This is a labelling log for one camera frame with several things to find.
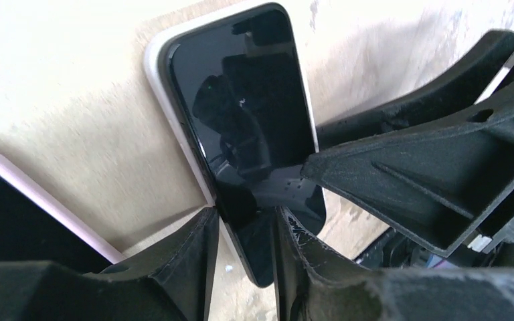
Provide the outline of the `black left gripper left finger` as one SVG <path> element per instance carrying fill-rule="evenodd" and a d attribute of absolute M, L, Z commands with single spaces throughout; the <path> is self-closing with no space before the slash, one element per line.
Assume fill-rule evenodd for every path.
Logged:
<path fill-rule="evenodd" d="M 206 207 L 99 274 L 51 261 L 0 263 L 0 320 L 206 320 L 220 219 Z"/>

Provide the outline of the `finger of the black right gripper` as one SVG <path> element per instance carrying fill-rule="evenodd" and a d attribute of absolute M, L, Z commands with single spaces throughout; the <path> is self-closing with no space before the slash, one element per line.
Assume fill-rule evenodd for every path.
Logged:
<path fill-rule="evenodd" d="M 514 32 L 492 29 L 454 65 L 424 86 L 382 105 L 318 127 L 319 148 L 409 128 L 474 104 L 514 53 Z"/>
<path fill-rule="evenodd" d="M 514 242 L 514 81 L 444 118 L 309 157 L 302 174 L 421 246 Z"/>

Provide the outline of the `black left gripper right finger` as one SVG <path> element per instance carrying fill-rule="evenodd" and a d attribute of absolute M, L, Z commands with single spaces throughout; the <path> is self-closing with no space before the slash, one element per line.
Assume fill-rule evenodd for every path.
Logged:
<path fill-rule="evenodd" d="M 369 270 L 272 208 L 279 320 L 514 320 L 514 268 Z"/>

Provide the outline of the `green phone black screen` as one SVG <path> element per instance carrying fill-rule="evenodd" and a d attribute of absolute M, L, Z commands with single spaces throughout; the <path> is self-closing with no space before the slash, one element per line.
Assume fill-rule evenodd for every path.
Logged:
<path fill-rule="evenodd" d="M 54 261 L 80 273 L 111 263 L 0 178 L 0 261 Z"/>

